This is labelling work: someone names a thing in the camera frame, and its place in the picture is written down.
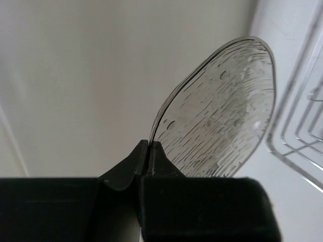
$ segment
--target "striped pattern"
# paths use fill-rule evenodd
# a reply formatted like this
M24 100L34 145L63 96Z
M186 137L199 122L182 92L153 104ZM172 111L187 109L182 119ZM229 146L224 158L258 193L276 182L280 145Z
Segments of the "striped pattern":
M153 140L162 143L186 176L232 176L255 150L271 118L271 52L257 38L233 41L180 85L159 112Z

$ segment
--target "curved rim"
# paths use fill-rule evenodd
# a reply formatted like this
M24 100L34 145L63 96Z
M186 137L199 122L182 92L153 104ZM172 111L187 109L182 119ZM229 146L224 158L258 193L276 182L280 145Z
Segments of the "curved rim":
M153 126L151 129L151 133L150 133L150 137L149 137L149 146L152 145L154 138L155 138L155 134L157 131L157 128L160 124L160 121L162 119L162 117L164 116L167 108L170 106L170 104L173 102L173 100L175 99L175 97L178 95L178 93L203 69L205 68L217 55L219 55L219 53L221 53L223 50L225 50L226 48L228 48L229 46L240 42L240 41L246 41L246 40L253 40L253 41L257 41L259 42L262 46L265 47L266 51L268 52L270 59L272 61L272 71L273 71L273 88L274 88L274 98L273 98L273 102L272 102L272 108L271 108L271 112L269 114L269 119L268 119L268 124L267 127L265 128L265 131L262 133L261 137L259 138L258 143L255 145L255 148L250 152L250 154L246 157L246 159L242 162L242 164L244 164L249 158L250 156L255 152L255 150L258 148L259 144L261 143L261 141L263 140L265 134L268 131L268 127L270 126L272 117L273 117L273 112L274 112L274 108L275 108L275 104L276 104L276 67L275 67L275 58L274 58L274 54L272 52L272 50L270 49L270 47L268 46L268 44L263 41L262 39L258 38L258 37L253 37L253 36L249 36L249 37L240 37L240 38L236 38L234 40L231 40L229 42L227 42L226 44L222 45L220 48L218 48L213 54L211 54L204 62L202 62L186 79L184 79L169 95L169 97L165 100L165 102L162 104L161 108L158 111L158 114L153 122Z

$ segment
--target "background wall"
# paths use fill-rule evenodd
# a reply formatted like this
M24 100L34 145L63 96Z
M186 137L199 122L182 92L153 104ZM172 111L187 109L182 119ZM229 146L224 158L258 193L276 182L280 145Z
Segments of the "background wall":
M7 165L8 174L97 176L113 167L148 138L179 82L247 35L254 7L253 0L0 1L1 117L20 162L19 172Z

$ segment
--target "metal rack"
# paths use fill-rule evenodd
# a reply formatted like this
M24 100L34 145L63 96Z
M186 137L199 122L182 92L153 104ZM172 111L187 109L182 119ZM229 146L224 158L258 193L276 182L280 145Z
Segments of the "metal rack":
M323 192L323 3L276 110L270 151Z

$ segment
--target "dish rack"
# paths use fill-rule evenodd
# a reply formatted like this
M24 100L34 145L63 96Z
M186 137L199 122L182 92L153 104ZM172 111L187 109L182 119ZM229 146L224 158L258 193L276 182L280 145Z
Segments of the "dish rack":
M279 102L267 144L282 162L323 192L323 4Z

